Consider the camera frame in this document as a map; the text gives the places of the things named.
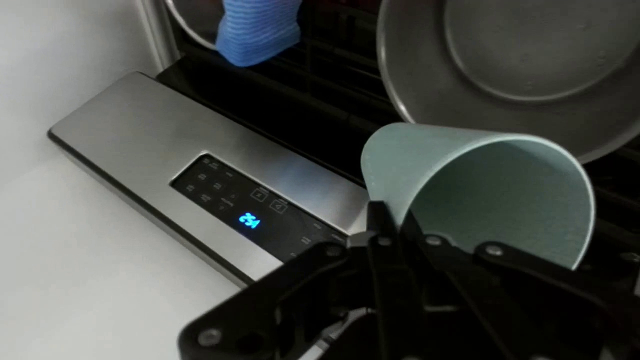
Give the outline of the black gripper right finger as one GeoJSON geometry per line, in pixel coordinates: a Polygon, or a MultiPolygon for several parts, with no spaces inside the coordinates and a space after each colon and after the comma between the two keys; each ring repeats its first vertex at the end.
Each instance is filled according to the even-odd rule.
{"type": "Polygon", "coordinates": [[[400,233],[503,360],[640,360],[640,299],[631,292],[503,242],[486,240],[465,252],[423,233],[414,216],[400,233]]]}

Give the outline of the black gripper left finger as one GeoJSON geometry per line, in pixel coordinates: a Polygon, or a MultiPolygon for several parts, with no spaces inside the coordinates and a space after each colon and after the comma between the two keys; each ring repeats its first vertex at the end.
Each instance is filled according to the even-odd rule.
{"type": "Polygon", "coordinates": [[[322,242],[191,320],[180,360],[373,360],[372,285],[363,246],[322,242]]]}

